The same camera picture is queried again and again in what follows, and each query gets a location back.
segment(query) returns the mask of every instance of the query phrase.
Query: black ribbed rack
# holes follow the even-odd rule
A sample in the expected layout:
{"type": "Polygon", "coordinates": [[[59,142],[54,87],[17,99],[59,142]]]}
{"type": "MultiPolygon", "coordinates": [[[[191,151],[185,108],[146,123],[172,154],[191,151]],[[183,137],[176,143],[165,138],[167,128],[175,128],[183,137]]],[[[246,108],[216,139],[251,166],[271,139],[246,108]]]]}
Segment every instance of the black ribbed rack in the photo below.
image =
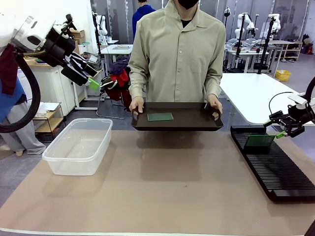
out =
{"type": "Polygon", "coordinates": [[[275,203],[314,203],[315,185],[275,142],[267,148],[244,149],[252,134],[266,134],[266,128],[231,127],[234,142],[268,198],[275,203]]]}

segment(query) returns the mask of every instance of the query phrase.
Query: black tray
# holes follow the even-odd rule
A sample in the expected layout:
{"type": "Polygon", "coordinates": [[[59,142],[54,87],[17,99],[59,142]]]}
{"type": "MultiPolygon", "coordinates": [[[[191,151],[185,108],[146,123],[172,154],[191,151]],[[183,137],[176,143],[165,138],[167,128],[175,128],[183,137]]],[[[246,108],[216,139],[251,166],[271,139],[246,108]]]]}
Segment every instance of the black tray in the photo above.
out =
{"type": "Polygon", "coordinates": [[[266,134],[266,128],[231,127],[234,142],[268,198],[275,203],[315,203],[315,185],[274,141],[268,148],[246,150],[252,134],[266,134]]]}
{"type": "Polygon", "coordinates": [[[131,125],[139,131],[217,131],[223,127],[219,110],[203,102],[145,102],[143,113],[131,111],[131,125]],[[219,118],[212,114],[217,112],[219,118]],[[174,120],[148,121],[148,114],[172,113],[174,120]]]}

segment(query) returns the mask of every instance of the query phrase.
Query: plastic bin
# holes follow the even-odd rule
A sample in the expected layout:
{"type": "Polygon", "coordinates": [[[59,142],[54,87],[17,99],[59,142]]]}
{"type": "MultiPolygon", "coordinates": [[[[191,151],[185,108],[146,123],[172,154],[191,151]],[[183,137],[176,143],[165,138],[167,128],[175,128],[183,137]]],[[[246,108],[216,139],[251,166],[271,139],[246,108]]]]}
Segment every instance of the plastic bin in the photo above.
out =
{"type": "Polygon", "coordinates": [[[48,146],[43,159],[56,175],[91,176],[106,153],[112,126],[110,119],[75,119],[48,146]]]}
{"type": "Polygon", "coordinates": [[[276,79],[280,81],[288,81],[290,76],[291,76],[291,72],[287,70],[277,70],[276,75],[275,75],[276,79]]]}

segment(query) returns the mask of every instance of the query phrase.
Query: gray pants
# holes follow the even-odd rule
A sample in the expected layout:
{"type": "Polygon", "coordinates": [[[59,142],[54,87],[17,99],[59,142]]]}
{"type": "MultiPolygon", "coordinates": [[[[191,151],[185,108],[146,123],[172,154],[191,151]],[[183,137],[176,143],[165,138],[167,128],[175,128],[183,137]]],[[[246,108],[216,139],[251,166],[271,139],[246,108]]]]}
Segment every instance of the gray pants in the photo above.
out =
{"type": "MultiPolygon", "coordinates": [[[[3,123],[15,123],[19,121],[28,112],[28,109],[26,102],[13,106],[3,123]]],[[[46,149],[46,146],[35,137],[32,121],[16,132],[1,134],[1,136],[14,152],[27,150],[28,154],[38,155],[42,154],[46,149]]]]}

